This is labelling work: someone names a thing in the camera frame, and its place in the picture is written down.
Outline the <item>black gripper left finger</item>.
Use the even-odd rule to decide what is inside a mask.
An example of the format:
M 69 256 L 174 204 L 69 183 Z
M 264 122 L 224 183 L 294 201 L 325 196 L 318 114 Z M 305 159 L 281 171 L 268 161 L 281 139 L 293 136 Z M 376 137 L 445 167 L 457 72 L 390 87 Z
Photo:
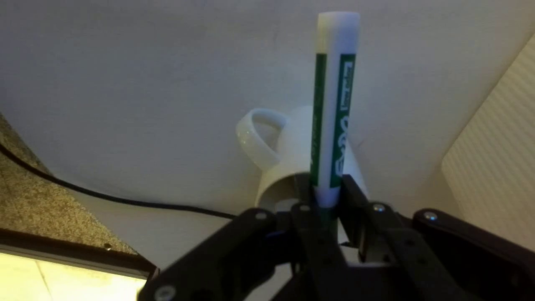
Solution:
M 298 203 L 284 213 L 253 208 L 152 278 L 137 301 L 244 301 L 289 264 L 273 301 L 320 301 L 341 271 L 333 223 L 316 206 L 310 174 L 294 177 Z

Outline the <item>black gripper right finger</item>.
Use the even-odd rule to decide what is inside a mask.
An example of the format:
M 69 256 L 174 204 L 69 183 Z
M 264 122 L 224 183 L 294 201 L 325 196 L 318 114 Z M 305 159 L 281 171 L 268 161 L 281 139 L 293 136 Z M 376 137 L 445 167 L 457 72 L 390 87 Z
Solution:
M 417 301 L 535 301 L 535 253 L 445 211 L 405 218 L 343 177 L 340 219 L 363 263 L 393 268 Z

